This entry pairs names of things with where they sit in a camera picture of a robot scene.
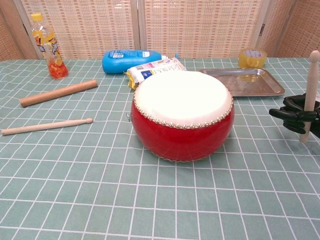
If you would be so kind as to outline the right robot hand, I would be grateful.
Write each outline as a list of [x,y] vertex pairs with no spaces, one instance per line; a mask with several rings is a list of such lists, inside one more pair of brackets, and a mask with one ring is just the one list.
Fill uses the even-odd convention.
[[305,111],[306,93],[287,96],[280,109],[271,108],[269,114],[283,120],[283,126],[298,134],[305,134],[305,123],[311,123],[309,131],[320,137],[320,103],[314,102],[314,110]]

